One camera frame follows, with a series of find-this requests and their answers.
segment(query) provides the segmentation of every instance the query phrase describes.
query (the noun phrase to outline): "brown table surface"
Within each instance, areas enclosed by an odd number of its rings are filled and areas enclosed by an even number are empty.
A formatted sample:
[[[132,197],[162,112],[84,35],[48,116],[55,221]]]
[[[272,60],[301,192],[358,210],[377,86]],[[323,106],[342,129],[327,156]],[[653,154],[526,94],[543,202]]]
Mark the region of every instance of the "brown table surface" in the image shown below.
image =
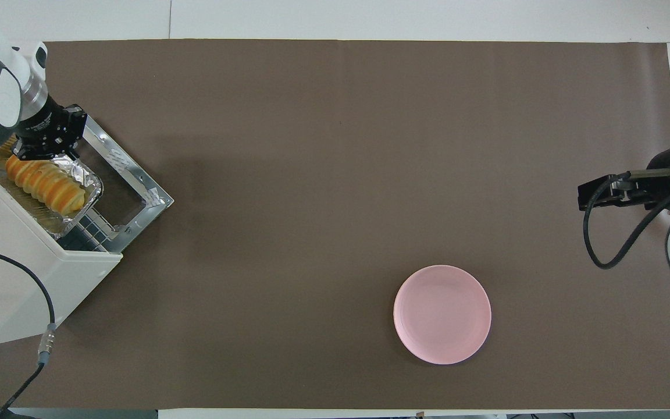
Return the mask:
[[[611,271],[579,183],[670,147],[665,45],[51,43],[48,85],[176,199],[21,406],[670,408],[667,221]],[[608,257],[644,215],[602,209]],[[472,273],[483,348],[401,344],[400,284]],[[0,402],[37,338],[0,345]]]

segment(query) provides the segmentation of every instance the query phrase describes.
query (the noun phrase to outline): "cable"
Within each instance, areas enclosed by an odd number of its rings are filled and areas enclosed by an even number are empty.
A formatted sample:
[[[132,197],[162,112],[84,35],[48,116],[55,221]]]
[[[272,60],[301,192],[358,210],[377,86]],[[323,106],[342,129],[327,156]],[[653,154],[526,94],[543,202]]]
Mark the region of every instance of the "cable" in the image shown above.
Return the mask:
[[[607,180],[606,182],[601,184],[601,186],[599,186],[598,189],[596,189],[595,193],[593,193],[591,199],[588,200],[588,204],[586,205],[586,212],[583,215],[583,241],[586,244],[586,250],[588,251],[588,256],[591,257],[591,260],[593,260],[594,265],[598,266],[601,269],[611,269],[614,266],[616,266],[619,262],[621,262],[622,259],[627,254],[627,252],[630,250],[630,247],[632,247],[632,245],[635,244],[637,238],[640,237],[641,233],[643,233],[643,230],[646,228],[646,226],[648,226],[649,223],[655,220],[659,212],[661,212],[670,205],[670,196],[666,197],[663,201],[660,201],[658,205],[654,207],[651,210],[651,212],[649,212],[648,215],[646,215],[643,218],[643,220],[641,220],[641,222],[638,223],[637,226],[635,226],[635,229],[627,238],[625,244],[623,244],[622,247],[619,249],[619,252],[617,252],[615,257],[612,258],[612,260],[609,260],[609,262],[606,263],[601,262],[601,260],[599,260],[598,257],[596,257],[596,254],[593,252],[593,247],[591,246],[591,239],[588,236],[588,219],[589,217],[591,217],[593,204],[595,204],[596,200],[598,200],[601,194],[604,193],[604,190],[609,188],[609,186],[612,183],[627,180],[629,178],[630,178],[630,172],[625,172],[622,173],[621,175],[617,175],[616,177],[612,177],[611,179]]]
[[[0,260],[11,263],[12,265],[15,265],[17,268],[22,269],[24,273],[28,274],[30,278],[32,278],[33,281],[35,281],[35,284],[38,285],[40,291],[43,292],[43,297],[45,297],[45,303],[48,305],[48,319],[51,323],[56,323],[56,313],[54,312],[54,304],[51,301],[51,295],[48,294],[48,290],[45,289],[45,286],[43,286],[43,283],[40,282],[40,279],[38,279],[38,277],[35,276],[35,273],[33,273],[27,266],[22,265],[20,262],[17,262],[16,260],[11,259],[10,257],[6,257],[3,254],[0,254]]]
[[[20,262],[17,262],[10,257],[6,257],[5,255],[0,254],[0,260],[8,262],[12,265],[15,265],[17,268],[22,269],[24,273],[29,275],[30,278],[35,281],[35,284],[37,284],[38,288],[40,288],[40,291],[43,292],[43,297],[45,297],[45,302],[48,305],[48,319],[50,320],[48,328],[46,329],[45,333],[43,333],[43,337],[40,340],[40,346],[38,348],[38,367],[27,380],[24,380],[24,383],[17,389],[14,395],[12,395],[12,397],[10,397],[9,400],[7,400],[7,402],[3,404],[2,407],[0,407],[1,415],[3,412],[7,411],[12,403],[17,400],[17,397],[19,397],[19,395],[21,395],[22,392],[26,390],[26,388],[30,385],[30,382],[32,382],[38,377],[38,375],[40,375],[40,371],[43,371],[45,364],[48,363],[48,359],[51,355],[51,348],[53,348],[54,331],[56,329],[56,313],[54,312],[54,305],[51,301],[51,295],[48,294],[48,290],[45,289],[45,286],[42,282],[40,282],[40,279],[38,279],[38,276],[35,275],[35,273],[33,273],[27,266],[22,265]]]

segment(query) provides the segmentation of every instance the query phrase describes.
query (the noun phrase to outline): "pink plate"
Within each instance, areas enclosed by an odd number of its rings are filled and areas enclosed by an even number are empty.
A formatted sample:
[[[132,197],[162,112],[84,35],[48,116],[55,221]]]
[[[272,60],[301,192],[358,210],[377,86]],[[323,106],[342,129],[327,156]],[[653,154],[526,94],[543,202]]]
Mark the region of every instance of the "pink plate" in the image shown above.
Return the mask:
[[[402,343],[423,361],[467,360],[490,331],[490,300],[467,272],[433,265],[410,275],[394,299],[394,328]]]

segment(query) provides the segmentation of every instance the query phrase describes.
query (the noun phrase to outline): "aluminum foil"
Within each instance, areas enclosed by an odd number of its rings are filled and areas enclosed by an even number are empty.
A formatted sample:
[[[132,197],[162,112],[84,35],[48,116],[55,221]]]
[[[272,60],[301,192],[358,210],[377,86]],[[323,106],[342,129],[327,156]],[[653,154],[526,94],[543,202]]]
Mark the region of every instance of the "aluminum foil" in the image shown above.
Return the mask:
[[[12,153],[8,149],[0,148],[0,185],[27,211],[54,239],[66,235],[82,219],[83,215],[95,205],[103,191],[103,184],[85,164],[79,160],[73,161],[66,156],[56,157],[52,162],[61,167],[67,174],[77,181],[86,191],[84,207],[75,214],[63,216],[34,199],[29,193],[9,180],[5,164]]]

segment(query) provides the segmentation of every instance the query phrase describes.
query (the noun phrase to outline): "bread loaf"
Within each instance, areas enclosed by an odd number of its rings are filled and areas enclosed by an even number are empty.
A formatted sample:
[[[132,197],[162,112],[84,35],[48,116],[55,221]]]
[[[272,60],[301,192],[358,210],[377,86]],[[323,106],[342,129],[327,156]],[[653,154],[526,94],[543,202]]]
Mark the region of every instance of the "bread loaf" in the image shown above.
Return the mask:
[[[11,156],[5,165],[7,177],[33,198],[61,215],[79,211],[85,190],[49,160],[22,161]]]

